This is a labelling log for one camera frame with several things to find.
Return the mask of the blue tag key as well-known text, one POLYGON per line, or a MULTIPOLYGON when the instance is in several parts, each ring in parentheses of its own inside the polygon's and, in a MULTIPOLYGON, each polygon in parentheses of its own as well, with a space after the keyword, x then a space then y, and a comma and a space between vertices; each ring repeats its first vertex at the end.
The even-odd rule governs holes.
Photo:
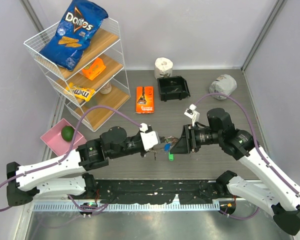
POLYGON ((164 146, 164 151, 165 152, 169 152, 170 148, 171 148, 171 144, 170 143, 166 143, 165 146, 164 146))

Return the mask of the keys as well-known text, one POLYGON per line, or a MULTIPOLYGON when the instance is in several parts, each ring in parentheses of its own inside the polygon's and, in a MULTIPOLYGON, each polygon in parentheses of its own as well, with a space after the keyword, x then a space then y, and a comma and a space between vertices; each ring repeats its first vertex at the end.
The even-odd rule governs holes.
POLYGON ((165 93, 174 93, 182 90, 181 84, 177 80, 169 80, 164 87, 165 93))

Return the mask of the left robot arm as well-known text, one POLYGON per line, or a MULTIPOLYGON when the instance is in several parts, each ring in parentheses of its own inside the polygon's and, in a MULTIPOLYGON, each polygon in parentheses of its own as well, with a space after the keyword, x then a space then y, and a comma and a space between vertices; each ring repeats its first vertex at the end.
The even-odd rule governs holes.
POLYGON ((53 178, 65 175, 85 173, 90 170, 105 167, 109 159, 117 159, 139 153, 144 156, 149 149, 144 147, 142 137, 151 128, 141 127, 136 135, 127 136, 127 132, 120 126, 110 128, 99 138, 79 145, 69 154, 52 158, 46 163, 20 165, 10 162, 6 165, 6 175, 10 181, 6 187, 7 202, 10 207, 25 205, 40 193, 39 184, 53 178))

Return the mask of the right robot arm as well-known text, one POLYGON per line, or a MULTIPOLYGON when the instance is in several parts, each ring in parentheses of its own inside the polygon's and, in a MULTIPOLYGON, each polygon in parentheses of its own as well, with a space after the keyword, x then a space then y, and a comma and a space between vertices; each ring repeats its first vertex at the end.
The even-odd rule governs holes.
POLYGON ((235 128, 223 108, 207 112, 207 126, 196 121, 199 114, 194 109, 188 108, 184 114, 192 119, 192 124, 183 126, 181 137, 170 153, 190 154, 198 152, 203 145, 219 145, 227 155, 250 169, 267 188, 249 183, 227 170, 216 179, 217 193, 222 197, 231 194, 246 199, 267 212, 284 232, 295 236, 300 231, 300 186, 271 160, 254 136, 235 128))

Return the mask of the black plastic storage bin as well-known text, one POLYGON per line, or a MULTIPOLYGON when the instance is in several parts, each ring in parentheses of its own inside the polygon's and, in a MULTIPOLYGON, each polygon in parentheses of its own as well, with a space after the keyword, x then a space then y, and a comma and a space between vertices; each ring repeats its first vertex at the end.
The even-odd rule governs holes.
POLYGON ((182 76, 157 79, 160 100, 182 100, 191 96, 187 81, 182 76))

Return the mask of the orange razor box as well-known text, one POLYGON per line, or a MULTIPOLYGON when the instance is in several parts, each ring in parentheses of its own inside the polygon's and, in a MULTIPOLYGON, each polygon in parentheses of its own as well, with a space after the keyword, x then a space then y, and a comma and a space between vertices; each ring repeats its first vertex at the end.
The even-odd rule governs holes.
POLYGON ((153 86, 137 86, 135 112, 137 114, 153 114, 155 112, 153 86))

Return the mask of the grey wrapped paper bundle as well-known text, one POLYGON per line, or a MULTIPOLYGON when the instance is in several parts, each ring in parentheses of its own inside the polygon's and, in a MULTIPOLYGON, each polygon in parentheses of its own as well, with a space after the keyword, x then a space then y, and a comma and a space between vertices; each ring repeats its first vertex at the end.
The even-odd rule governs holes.
POLYGON ((221 93, 230 96, 237 89, 237 81, 228 74, 222 74, 209 86, 209 93, 221 93))

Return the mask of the white toilet paper roll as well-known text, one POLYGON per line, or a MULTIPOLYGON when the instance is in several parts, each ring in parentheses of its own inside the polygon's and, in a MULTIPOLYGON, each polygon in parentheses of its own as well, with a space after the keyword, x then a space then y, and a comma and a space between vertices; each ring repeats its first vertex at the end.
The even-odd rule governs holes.
POLYGON ((172 76, 173 73, 173 62, 165 57, 159 57, 154 62, 154 77, 168 78, 172 76))

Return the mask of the yellow M&M candy bag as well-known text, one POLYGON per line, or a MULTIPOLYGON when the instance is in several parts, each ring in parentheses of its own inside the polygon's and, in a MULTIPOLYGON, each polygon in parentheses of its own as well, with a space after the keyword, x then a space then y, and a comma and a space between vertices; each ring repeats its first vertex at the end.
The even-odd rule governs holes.
POLYGON ((79 86, 70 82, 68 86, 65 88, 69 93, 73 93, 76 98, 89 102, 92 96, 95 94, 95 90, 93 88, 86 88, 83 86, 79 86))

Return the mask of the green lime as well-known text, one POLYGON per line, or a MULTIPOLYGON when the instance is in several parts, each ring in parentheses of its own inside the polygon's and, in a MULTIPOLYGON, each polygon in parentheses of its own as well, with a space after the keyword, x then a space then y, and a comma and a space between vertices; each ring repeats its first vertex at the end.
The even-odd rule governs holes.
POLYGON ((74 137, 74 128, 72 126, 66 125, 61 130, 61 137, 66 142, 71 142, 74 137))

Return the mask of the orange snack box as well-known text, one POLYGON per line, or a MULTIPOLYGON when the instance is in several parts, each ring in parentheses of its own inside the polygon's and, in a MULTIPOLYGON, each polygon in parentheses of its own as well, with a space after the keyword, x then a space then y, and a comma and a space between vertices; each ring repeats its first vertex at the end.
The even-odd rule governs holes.
POLYGON ((81 71, 80 74, 93 81, 97 76, 99 76, 104 70, 106 66, 103 60, 97 57, 93 62, 86 65, 81 71))

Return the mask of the pink plastic tray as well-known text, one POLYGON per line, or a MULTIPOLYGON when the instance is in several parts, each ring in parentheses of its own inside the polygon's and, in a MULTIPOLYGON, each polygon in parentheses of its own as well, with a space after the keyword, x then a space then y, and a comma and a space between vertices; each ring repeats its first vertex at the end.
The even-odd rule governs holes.
MULTIPOLYGON (((71 142, 63 140, 61 136, 62 128, 65 126, 73 127, 66 119, 62 118, 56 125, 50 130, 43 134, 40 139, 57 155, 64 155, 71 145, 71 142)), ((76 149, 78 146, 83 145, 87 142, 86 138, 78 131, 74 136, 74 143, 72 149, 76 149)))

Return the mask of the blue Doritos chip bag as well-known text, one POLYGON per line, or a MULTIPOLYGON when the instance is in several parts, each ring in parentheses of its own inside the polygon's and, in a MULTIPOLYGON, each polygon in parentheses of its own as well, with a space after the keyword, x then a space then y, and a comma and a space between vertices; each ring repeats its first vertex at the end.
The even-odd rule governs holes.
POLYGON ((103 20, 108 17, 107 11, 94 2, 73 0, 60 20, 55 35, 39 53, 73 71, 103 20))

